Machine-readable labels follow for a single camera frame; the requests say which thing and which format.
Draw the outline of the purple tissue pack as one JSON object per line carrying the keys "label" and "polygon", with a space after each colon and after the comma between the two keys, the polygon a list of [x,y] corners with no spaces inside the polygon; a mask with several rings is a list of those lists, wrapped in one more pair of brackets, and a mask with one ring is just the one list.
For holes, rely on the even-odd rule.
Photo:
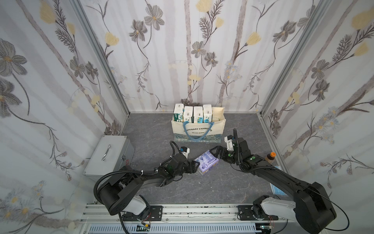
{"label": "purple tissue pack", "polygon": [[209,150],[196,158],[195,161],[200,163],[197,171],[202,176],[208,173],[219,163],[219,159],[216,158]]}

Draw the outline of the cream canvas tote bag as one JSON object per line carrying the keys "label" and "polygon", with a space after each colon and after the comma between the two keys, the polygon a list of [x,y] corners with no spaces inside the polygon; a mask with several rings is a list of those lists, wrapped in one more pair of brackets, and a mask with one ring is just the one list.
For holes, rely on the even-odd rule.
{"label": "cream canvas tote bag", "polygon": [[212,107],[213,122],[184,123],[171,121],[174,141],[220,143],[226,119],[224,107]]}

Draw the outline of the cartoon elephant tissue pack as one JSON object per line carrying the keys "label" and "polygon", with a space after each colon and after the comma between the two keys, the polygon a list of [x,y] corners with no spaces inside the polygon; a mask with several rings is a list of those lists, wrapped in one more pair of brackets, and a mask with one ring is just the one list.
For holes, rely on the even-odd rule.
{"label": "cartoon elephant tissue pack", "polygon": [[212,122],[212,106],[211,104],[203,105],[203,122],[209,123]]}

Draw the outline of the green white tissue pack front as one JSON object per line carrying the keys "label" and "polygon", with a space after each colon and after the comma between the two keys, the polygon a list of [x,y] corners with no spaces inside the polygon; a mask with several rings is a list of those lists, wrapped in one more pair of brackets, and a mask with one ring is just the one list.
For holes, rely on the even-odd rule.
{"label": "green white tissue pack front", "polygon": [[193,123],[204,122],[204,111],[202,106],[195,106],[193,108]]}

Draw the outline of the green white tissue pack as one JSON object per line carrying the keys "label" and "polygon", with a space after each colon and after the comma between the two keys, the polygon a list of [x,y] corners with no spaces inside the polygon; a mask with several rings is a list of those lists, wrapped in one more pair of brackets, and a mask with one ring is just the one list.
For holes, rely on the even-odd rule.
{"label": "green white tissue pack", "polygon": [[193,123],[204,122],[204,111],[202,106],[195,106],[193,108]]}
{"label": "green white tissue pack", "polygon": [[173,120],[176,122],[184,121],[184,104],[176,103],[173,111]]}

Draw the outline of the green white tissue pack back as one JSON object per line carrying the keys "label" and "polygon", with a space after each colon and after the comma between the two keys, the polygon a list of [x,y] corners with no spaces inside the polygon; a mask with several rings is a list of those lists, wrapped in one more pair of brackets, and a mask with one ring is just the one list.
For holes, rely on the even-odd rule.
{"label": "green white tissue pack back", "polygon": [[173,111],[173,120],[176,122],[184,121],[184,104],[176,103]]}

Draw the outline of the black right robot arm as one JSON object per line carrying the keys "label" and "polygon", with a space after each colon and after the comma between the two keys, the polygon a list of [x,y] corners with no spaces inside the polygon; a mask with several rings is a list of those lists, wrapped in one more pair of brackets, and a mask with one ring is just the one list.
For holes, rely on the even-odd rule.
{"label": "black right robot arm", "polygon": [[210,153],[216,158],[235,164],[240,171],[260,177],[283,191],[290,200],[261,196],[252,203],[250,214],[255,219],[271,216],[297,222],[310,234],[318,234],[337,218],[335,208],[325,188],[317,183],[297,179],[270,164],[265,158],[252,154],[246,140],[237,130],[226,138],[227,146],[216,146]]}

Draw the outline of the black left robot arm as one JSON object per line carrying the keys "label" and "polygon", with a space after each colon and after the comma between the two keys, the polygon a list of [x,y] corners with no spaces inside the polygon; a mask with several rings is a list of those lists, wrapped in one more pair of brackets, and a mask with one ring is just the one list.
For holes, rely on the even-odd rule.
{"label": "black left robot arm", "polygon": [[174,142],[169,142],[172,148],[171,156],[164,160],[152,171],[135,170],[126,165],[118,171],[103,175],[95,183],[93,194],[97,202],[103,204],[110,215],[118,215],[124,233],[128,234],[123,215],[130,214],[131,218],[144,222],[151,217],[151,206],[138,191],[148,187],[164,187],[177,182],[177,177],[183,174],[194,174],[200,163],[188,160],[184,150]]}

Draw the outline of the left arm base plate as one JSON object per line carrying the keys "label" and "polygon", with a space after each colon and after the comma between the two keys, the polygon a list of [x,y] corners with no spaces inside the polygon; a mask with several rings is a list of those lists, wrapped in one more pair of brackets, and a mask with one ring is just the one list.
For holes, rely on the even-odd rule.
{"label": "left arm base plate", "polygon": [[161,205],[151,205],[147,207],[143,212],[138,215],[135,215],[130,212],[122,212],[121,217],[123,221],[161,221],[163,214],[163,206]]}

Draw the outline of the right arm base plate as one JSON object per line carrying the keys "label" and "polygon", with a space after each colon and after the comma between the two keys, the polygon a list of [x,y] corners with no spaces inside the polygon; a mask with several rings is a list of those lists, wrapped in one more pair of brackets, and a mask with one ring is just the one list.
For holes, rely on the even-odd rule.
{"label": "right arm base plate", "polygon": [[237,218],[240,221],[273,221],[279,220],[278,216],[275,215],[264,215],[258,214],[253,211],[252,205],[238,205],[238,214]]}

